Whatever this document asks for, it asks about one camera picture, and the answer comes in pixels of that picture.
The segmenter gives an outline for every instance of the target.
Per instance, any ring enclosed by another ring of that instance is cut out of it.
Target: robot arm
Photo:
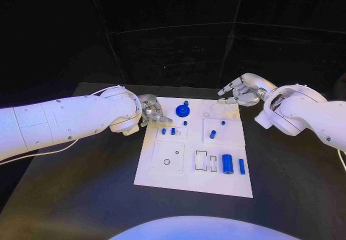
[[[0,161],[85,138],[108,126],[127,136],[138,131],[141,117],[145,122],[152,119],[171,123],[155,96],[135,96],[121,86],[108,88],[99,96],[67,97],[0,109]]]
[[[236,78],[217,94],[222,95],[230,90],[235,97],[220,98],[219,103],[252,106],[262,99],[262,111],[255,121],[265,129],[274,125],[287,135],[295,136],[308,128],[324,144],[346,152],[344,101],[327,101],[321,94],[304,85],[278,88],[252,73]]]

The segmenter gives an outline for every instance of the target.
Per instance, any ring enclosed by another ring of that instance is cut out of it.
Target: white board
[[[173,123],[147,125],[134,184],[252,198],[238,105],[190,98],[158,97],[157,100]],[[178,117],[176,108],[184,101],[190,113]],[[223,174],[223,154],[232,155],[233,174]],[[239,159],[243,159],[245,174],[240,174]]]

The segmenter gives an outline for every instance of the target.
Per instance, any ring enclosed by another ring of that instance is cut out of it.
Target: blue object
[[[189,106],[189,102],[184,101],[183,105],[178,105],[174,110],[174,113],[180,118],[184,118],[190,114],[190,108],[187,106]]]
[[[243,159],[239,159],[239,174],[245,174]]]
[[[222,170],[225,174],[233,173],[232,156],[229,154],[222,155]]]
[[[216,131],[212,130],[212,131],[210,131],[210,139],[214,139],[214,135],[216,135]]]

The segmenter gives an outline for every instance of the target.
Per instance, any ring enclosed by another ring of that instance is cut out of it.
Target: table
[[[82,82],[73,95],[111,84]],[[125,85],[137,95],[217,99],[217,90]],[[210,216],[268,227],[304,240],[346,237],[346,173],[337,151],[310,130],[292,137],[240,107],[253,198],[134,185],[145,128],[108,129],[63,152],[34,157],[0,214],[0,239],[103,240],[151,220]],[[67,144],[40,150],[50,152]]]

